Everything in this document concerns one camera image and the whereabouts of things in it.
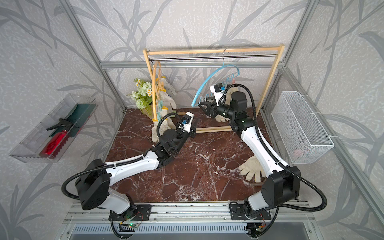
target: gray leaf-patterned wallpaper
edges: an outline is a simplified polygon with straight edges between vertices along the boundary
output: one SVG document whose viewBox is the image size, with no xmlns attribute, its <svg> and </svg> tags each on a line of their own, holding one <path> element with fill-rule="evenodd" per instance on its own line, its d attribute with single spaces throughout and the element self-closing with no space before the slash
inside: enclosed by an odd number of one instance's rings
<svg viewBox="0 0 384 240">
<path fill-rule="evenodd" d="M 287 47 L 307 0 L 71 0 L 101 61 L 144 61 L 148 50 L 226 47 Z M 273 58 L 231 61 L 273 61 Z M 204 79 L 214 69 L 163 69 L 175 87 L 178 107 L 190 107 Z M 215 81 L 233 73 L 223 70 Z M 109 69 L 108 73 L 128 107 L 126 95 L 135 90 L 134 78 L 149 81 L 147 69 Z M 237 82 L 250 87 L 255 100 L 261 94 L 268 70 L 241 69 Z"/>
<path fill-rule="evenodd" d="M 73 200 L 60 185 L 103 156 L 123 117 L 58 1 L 0 1 L 0 239 L 54 239 Z M 68 93 L 98 108 L 58 163 L 8 154 Z"/>
<path fill-rule="evenodd" d="M 384 196 L 384 1 L 327 1 L 319 4 L 288 62 L 349 152 Z M 268 103 L 272 111 L 282 80 Z M 273 130 L 279 140 L 277 129 Z M 332 151 L 317 162 L 298 165 L 329 200 L 315 217 L 325 239 L 384 239 L 384 230 Z M 307 187 L 301 199 L 320 200 Z"/>
</svg>

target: transparent plastic tray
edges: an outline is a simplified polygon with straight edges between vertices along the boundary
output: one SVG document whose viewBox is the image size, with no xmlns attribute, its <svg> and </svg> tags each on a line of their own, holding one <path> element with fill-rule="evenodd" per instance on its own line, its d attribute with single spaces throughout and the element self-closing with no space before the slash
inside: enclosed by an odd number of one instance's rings
<svg viewBox="0 0 384 240">
<path fill-rule="evenodd" d="M 78 104 L 82 104 L 82 111 L 78 111 L 80 115 L 78 115 L 72 127 L 67 130 L 67 133 L 65 133 L 65 136 L 59 144 L 52 150 L 51 154 L 41 154 L 42 150 L 52 139 L 51 135 L 55 131 L 57 132 L 56 129 L 50 131 L 46 129 L 58 124 L 60 118 L 65 119 L 68 117 Z M 95 98 L 68 94 L 63 101 L 10 152 L 10 155 L 22 162 L 58 162 L 96 108 Z"/>
</svg>

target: wooden clothes rack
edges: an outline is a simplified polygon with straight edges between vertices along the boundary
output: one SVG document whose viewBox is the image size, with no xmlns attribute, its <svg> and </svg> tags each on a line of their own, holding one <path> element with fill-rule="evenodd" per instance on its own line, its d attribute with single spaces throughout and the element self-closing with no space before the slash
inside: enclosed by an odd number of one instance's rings
<svg viewBox="0 0 384 240">
<path fill-rule="evenodd" d="M 174 50 L 174 51 L 148 51 L 146 48 L 143 50 L 144 58 L 147 63 L 148 71 L 151 76 L 152 80 L 152 102 L 155 103 L 155 88 L 156 88 L 156 68 L 157 63 L 159 61 L 174 61 L 174 60 L 196 60 L 196 59 L 219 59 L 219 58 L 241 58 L 241 57 L 247 57 L 247 58 L 255 58 L 255 57 L 266 57 L 266 56 L 274 56 L 275 59 L 273 61 L 272 67 L 269 71 L 269 75 L 266 79 L 264 90 L 261 95 L 261 98 L 257 104 L 256 107 L 256 115 L 258 115 L 260 108 L 263 104 L 264 98 L 268 92 L 269 86 L 272 82 L 273 75 L 275 74 L 277 64 L 279 63 L 281 59 L 281 55 L 284 51 L 284 44 L 280 44 L 280 46 L 275 47 L 256 47 L 256 48 L 225 48 L 225 49 L 204 49 L 204 50 Z M 224 53 L 245 53 L 245 52 L 261 52 L 261 51 L 277 51 L 275 54 L 263 54 L 263 55 L 245 55 L 245 56 L 224 56 Z M 189 58 L 156 58 L 156 59 L 150 59 L 150 55 L 174 55 L 174 54 L 199 54 L 199 53 L 222 53 L 223 56 L 211 56 L 211 57 L 189 57 Z M 153 114 L 154 119 L 157 119 L 156 114 L 156 106 L 153 104 Z M 231 131 L 230 126 L 225 127 L 203 127 L 203 128 L 197 128 L 196 132 L 221 132 L 221 131 Z"/>
</svg>

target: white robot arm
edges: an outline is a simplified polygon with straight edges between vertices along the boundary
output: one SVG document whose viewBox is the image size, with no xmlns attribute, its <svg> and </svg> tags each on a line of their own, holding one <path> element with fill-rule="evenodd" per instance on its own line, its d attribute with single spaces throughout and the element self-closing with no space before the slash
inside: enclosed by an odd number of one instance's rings
<svg viewBox="0 0 384 240">
<path fill-rule="evenodd" d="M 192 125 L 194 115 L 190 112 L 187 112 L 182 118 L 176 113 L 167 114 L 157 126 L 158 133 L 160 125 L 170 115 L 178 117 L 178 128 L 168 129 L 161 136 L 158 134 L 159 142 L 153 148 L 148 149 L 144 154 L 116 162 L 103 163 L 101 159 L 96 159 L 88 165 L 85 171 L 67 179 L 62 185 L 61 191 L 68 197 L 80 200 L 84 210 L 100 207 L 112 210 L 123 216 L 124 219 L 131 217 L 136 210 L 132 200 L 110 186 L 140 172 L 167 165 L 179 153 L 188 137 L 195 137 L 196 124 Z M 78 196 L 69 193 L 66 189 L 67 184 L 77 177 L 75 186 Z"/>
<path fill-rule="evenodd" d="M 244 200 L 245 215 L 257 217 L 260 210 L 273 209 L 276 206 L 298 197 L 300 179 L 287 172 L 293 172 L 300 177 L 297 167 L 290 167 L 268 144 L 257 127 L 254 119 L 247 115 L 247 99 L 243 92 L 233 92 L 230 105 L 224 104 L 225 91 L 221 83 L 210 87 L 213 96 L 206 98 L 199 107 L 207 116 L 216 115 L 229 118 L 229 125 L 238 136 L 248 145 L 259 160 L 266 174 L 262 190 Z"/>
</svg>

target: metal mesh basket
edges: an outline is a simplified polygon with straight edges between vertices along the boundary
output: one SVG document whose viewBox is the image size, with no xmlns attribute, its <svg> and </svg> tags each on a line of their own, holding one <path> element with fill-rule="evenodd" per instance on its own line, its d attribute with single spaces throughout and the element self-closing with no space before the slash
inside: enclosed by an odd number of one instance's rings
<svg viewBox="0 0 384 240">
<path fill-rule="evenodd" d="M 272 118 L 294 164 L 313 163 L 334 146 L 299 92 L 282 92 Z"/>
</svg>

